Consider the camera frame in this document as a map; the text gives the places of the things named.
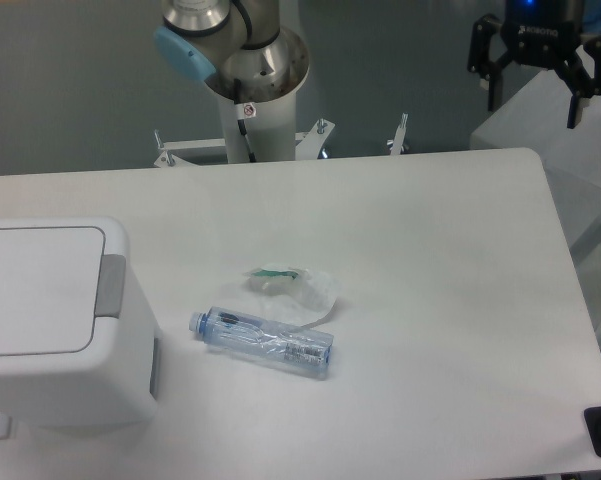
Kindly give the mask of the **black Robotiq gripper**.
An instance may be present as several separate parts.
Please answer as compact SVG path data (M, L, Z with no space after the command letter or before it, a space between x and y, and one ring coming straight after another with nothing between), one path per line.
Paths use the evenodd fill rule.
M582 1L509 0L505 19L493 14L476 20L472 27L467 70L487 83L488 110L502 105L503 71L513 61L519 65L556 68L571 92L567 128L582 118L586 100L601 96L601 32L582 33ZM497 59L490 56L491 43L499 36L505 46ZM593 60L589 74L577 49Z

